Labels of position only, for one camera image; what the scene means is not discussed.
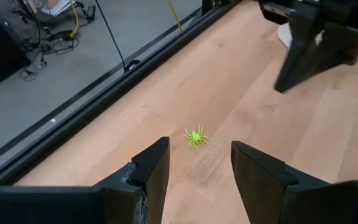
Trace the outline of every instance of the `cable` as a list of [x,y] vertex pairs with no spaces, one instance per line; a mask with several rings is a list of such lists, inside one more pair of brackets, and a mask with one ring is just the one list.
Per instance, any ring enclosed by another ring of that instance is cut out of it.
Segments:
[[34,19],[35,19],[35,23],[37,24],[37,28],[38,28],[38,39],[39,39],[39,44],[40,44],[40,48],[41,48],[41,53],[42,53],[42,56],[41,56],[41,66],[44,66],[45,65],[45,59],[44,59],[44,48],[43,46],[41,45],[41,27],[40,27],[40,22],[38,21],[37,19],[37,16],[35,15],[34,11],[32,10],[31,6],[30,6],[30,3],[29,3],[29,0],[25,0],[27,2],[27,5],[29,6],[30,8],[30,12],[32,13],[32,15],[34,16]]
[[[35,60],[37,59],[37,56],[38,54],[40,53],[41,51],[39,50],[37,53],[35,53],[35,56],[33,58],[33,60],[31,61],[31,64],[26,66],[25,68],[23,68],[23,70],[20,72],[19,76],[21,78],[23,78],[23,81],[25,82],[30,82],[32,80],[35,80],[35,78],[37,77],[37,74],[38,74],[38,69],[35,67]],[[28,68],[33,65],[34,67],[34,71],[31,72],[31,71],[28,71]]]
[[[75,35],[74,39],[72,39],[72,40],[57,40],[57,41],[55,41],[53,43],[53,45],[51,46],[51,49],[49,51],[45,52],[45,55],[55,54],[55,55],[59,56],[59,55],[66,54],[66,53],[74,50],[74,48],[76,48],[80,44],[80,37],[81,37],[81,34],[77,33],[77,35]],[[59,44],[59,46],[61,46],[63,48],[57,49],[56,48],[57,44]]]
[[75,16],[75,30],[70,34],[70,38],[73,39],[74,36],[77,34],[78,29],[80,28],[80,22],[79,22],[78,14],[77,14],[77,11],[75,10],[73,1],[72,0],[69,0],[69,1],[71,3],[71,8],[73,9],[74,16]]
[[84,26],[87,26],[87,25],[91,24],[92,22],[93,22],[93,21],[87,21],[86,24],[80,24],[80,28],[81,28],[81,27],[84,27]]
[[178,24],[179,30],[182,31],[181,24],[180,24],[180,21],[179,21],[179,19],[178,19],[177,13],[175,12],[175,10],[174,10],[174,8],[173,8],[173,4],[172,4],[171,0],[168,0],[168,2],[169,2],[169,8],[171,9],[173,18],[175,18],[175,21],[176,21],[177,24]]
[[112,38],[112,41],[114,42],[114,45],[115,45],[116,48],[117,48],[119,57],[121,58],[122,67],[124,68],[124,71],[126,72],[126,71],[128,71],[128,68],[125,66],[125,61],[124,61],[124,58],[122,57],[121,51],[119,50],[119,47],[118,47],[117,42],[116,42],[116,39],[114,38],[114,35],[113,35],[112,32],[111,32],[110,26],[109,26],[109,24],[108,24],[108,22],[107,22],[107,20],[106,20],[106,18],[105,18],[105,16],[104,16],[104,14],[103,14],[102,8],[101,8],[100,5],[99,5],[99,1],[98,1],[98,0],[95,0],[95,2],[96,2],[96,5],[97,5],[98,8],[99,8],[100,14],[101,14],[102,17],[103,17],[103,20],[104,20],[105,25],[107,26],[107,29],[108,29],[109,32],[110,32],[110,36],[111,36],[111,38]]

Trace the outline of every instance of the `plastic spider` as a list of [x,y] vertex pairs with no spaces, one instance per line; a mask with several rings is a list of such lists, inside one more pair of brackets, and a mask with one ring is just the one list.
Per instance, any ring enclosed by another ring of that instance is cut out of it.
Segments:
[[198,125],[198,132],[192,131],[190,134],[186,129],[186,133],[184,133],[183,135],[190,140],[191,146],[197,148],[196,144],[200,143],[201,141],[207,143],[208,137],[203,135],[203,129],[203,126]]

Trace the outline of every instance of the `yellow cable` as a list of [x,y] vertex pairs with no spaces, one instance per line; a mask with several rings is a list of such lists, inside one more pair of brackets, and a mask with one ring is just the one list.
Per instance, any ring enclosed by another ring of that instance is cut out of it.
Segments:
[[172,2],[171,0],[168,0],[169,1],[169,8],[171,9],[172,11],[172,14],[173,14],[173,17],[175,18],[175,21],[177,22],[178,24],[178,27],[179,27],[179,30],[182,31],[182,28],[181,28],[181,25],[180,25],[180,22],[179,22],[179,19],[178,19],[178,16],[175,12],[175,10],[173,9],[173,5],[172,5]]
[[69,0],[71,3],[71,8],[73,9],[74,15],[75,15],[75,30],[70,34],[70,38],[74,38],[75,35],[77,35],[78,29],[80,28],[80,22],[78,20],[78,14],[77,11],[75,10],[74,4],[72,0]]

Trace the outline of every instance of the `wooden table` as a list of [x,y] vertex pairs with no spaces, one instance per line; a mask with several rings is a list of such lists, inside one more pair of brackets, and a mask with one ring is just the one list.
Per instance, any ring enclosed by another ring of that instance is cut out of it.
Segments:
[[[328,182],[358,179],[358,65],[286,94],[277,25],[242,2],[113,104],[18,185],[93,185],[161,136],[171,168],[163,223],[247,223],[230,162],[240,140]],[[182,135],[204,125],[198,149]]]

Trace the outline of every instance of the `black cable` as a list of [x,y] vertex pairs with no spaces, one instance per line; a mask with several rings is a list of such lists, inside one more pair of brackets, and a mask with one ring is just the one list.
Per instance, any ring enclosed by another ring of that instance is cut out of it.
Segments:
[[93,21],[88,21],[86,24],[80,24],[79,27],[81,28],[81,27],[87,26],[87,25],[91,24],[92,22]]
[[106,18],[105,18],[105,16],[104,16],[104,14],[103,14],[102,8],[101,8],[100,5],[99,5],[99,1],[98,1],[98,0],[95,0],[95,1],[96,1],[96,5],[98,5],[100,14],[101,14],[102,17],[103,17],[104,23],[106,24],[107,29],[108,29],[109,32],[110,32],[110,36],[111,36],[111,38],[112,38],[112,41],[114,42],[114,45],[115,45],[116,48],[117,48],[119,57],[121,58],[121,62],[122,62],[122,66],[123,66],[123,68],[124,68],[124,71],[127,71],[127,68],[126,68],[126,66],[125,66],[124,58],[122,57],[122,54],[121,54],[121,51],[119,50],[119,47],[118,47],[117,42],[116,42],[116,39],[114,38],[114,35],[113,35],[112,32],[111,32],[110,26],[109,26],[109,24],[108,24],[108,22],[107,22],[107,20],[106,20]]
[[[23,81],[25,82],[30,82],[32,80],[35,80],[36,76],[37,76],[37,68],[35,67],[35,60],[37,59],[37,56],[38,54],[40,53],[41,51],[39,50],[37,53],[35,53],[35,56],[33,58],[33,60],[31,61],[31,64],[26,66],[25,68],[23,68],[23,70],[20,72],[19,76],[21,78],[23,78]],[[31,71],[28,71],[29,67],[33,65],[34,66],[34,71],[31,72]]]
[[[81,34],[77,33],[75,38],[72,40],[57,40],[55,43],[53,43],[50,50],[45,52],[45,55],[55,54],[59,56],[74,50],[80,44],[80,37]],[[63,48],[56,49],[57,44]]]
[[42,53],[42,56],[41,56],[41,63],[44,64],[45,60],[44,60],[44,49],[43,49],[43,46],[41,45],[41,27],[40,27],[40,22],[38,21],[37,19],[37,16],[35,15],[35,12],[32,10],[31,8],[31,5],[29,3],[29,0],[25,0],[27,2],[27,5],[29,6],[30,8],[30,12],[31,14],[33,15],[34,17],[34,20],[35,20],[35,23],[37,24],[37,29],[38,29],[38,40],[39,40],[39,44],[40,44],[40,48],[41,48],[41,53]]

